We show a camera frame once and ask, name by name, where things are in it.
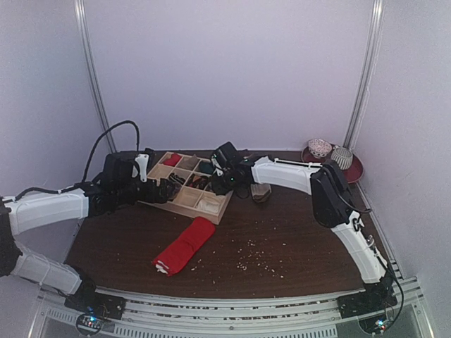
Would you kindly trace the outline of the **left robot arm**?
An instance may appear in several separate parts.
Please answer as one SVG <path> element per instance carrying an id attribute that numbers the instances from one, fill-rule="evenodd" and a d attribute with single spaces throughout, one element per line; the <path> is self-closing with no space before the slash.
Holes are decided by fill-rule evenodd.
<path id="1" fill-rule="evenodd" d="M 138 201 L 164 204 L 173 195 L 170 180 L 147 175 L 154 151 L 109 154 L 103 170 L 60 190 L 29 188 L 15 197 L 1 198 L 1 276 L 15 275 L 73 295 L 87 313 L 101 307 L 101 297 L 73 267 L 38 254 L 16 241 L 16 235 L 66 220 L 83 220 L 112 213 Z"/>

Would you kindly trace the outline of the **brown beige argyle sock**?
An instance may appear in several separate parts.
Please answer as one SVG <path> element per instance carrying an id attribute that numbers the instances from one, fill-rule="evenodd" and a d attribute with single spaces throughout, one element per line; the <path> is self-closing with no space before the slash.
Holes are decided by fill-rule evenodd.
<path id="1" fill-rule="evenodd" d="M 223 176 L 212 175 L 209 185 L 215 195 L 223 196 L 230 191 L 230 187 L 223 181 Z"/>

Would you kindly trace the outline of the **wooden compartment organizer box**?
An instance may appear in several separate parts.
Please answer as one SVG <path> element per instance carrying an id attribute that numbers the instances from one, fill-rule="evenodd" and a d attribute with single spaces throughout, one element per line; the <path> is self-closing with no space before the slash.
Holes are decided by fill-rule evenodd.
<path id="1" fill-rule="evenodd" d="M 180 160 L 180 162 L 175 167 L 170 167 L 163 164 L 163 161 L 167 159 L 171 154 L 180 154 L 183 158 L 184 157 L 192 157 L 196 156 L 199 159 L 198 164 L 193 170 L 186 170 L 179 167 L 180 162 L 183 160 L 183 158 Z M 180 152 L 170 152 L 167 151 L 152 167 L 152 169 L 149 171 L 147 177 L 149 179 L 157 180 L 159 181 L 161 178 L 169 180 L 169 175 L 171 173 L 175 173 L 176 175 L 183 177 L 185 179 L 184 185 L 181 185 L 177 182 L 173 182 L 175 184 L 179 184 L 182 186 L 181 190 L 177 194 L 176 198 L 173 201 L 167 201 L 164 204 L 153 204 L 152 206 L 155 208 L 159 208 L 165 211 L 169 211 L 171 213 L 175 213 L 178 215 L 183 215 L 189 218 L 196 218 L 198 216 L 206 218 L 207 220 L 210 220 L 213 224 L 217 225 L 220 223 L 223 214 L 225 213 L 228 203 L 230 201 L 230 198 L 232 194 L 229 192 L 226 195 L 219 196 L 215 195 L 210 188 L 210 185 L 205 187 L 204 190 L 195 189 L 191 187 L 187 187 L 186 183 L 188 179 L 192 175 L 198 175 L 198 176 L 207 176 L 210 177 L 211 175 L 207 175 L 204 173 L 199 172 L 198 165 L 201 161 L 209 162 L 207 158 L 202 158 L 197 155 L 188 155 L 188 154 L 182 154 Z M 211 199 L 220 201 L 223 203 L 222 209 L 219 214 L 211 214 L 211 213 L 205 213 L 197 208 L 197 204 L 201 199 Z"/>

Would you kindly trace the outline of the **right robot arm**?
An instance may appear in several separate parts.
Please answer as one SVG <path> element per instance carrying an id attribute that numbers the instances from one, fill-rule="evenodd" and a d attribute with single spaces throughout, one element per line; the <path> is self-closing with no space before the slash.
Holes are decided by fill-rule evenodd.
<path id="1" fill-rule="evenodd" d="M 301 163 L 272 156 L 244 157 L 231 142 L 213 151 L 210 161 L 214 168 L 211 188 L 217 195 L 252 184 L 276 185 L 308 194 L 316 222 L 338 237 L 359 270 L 366 290 L 362 306 L 375 311 L 388 300 L 394 273 L 364 229 L 364 211 L 355 206 L 348 182 L 335 161 Z"/>

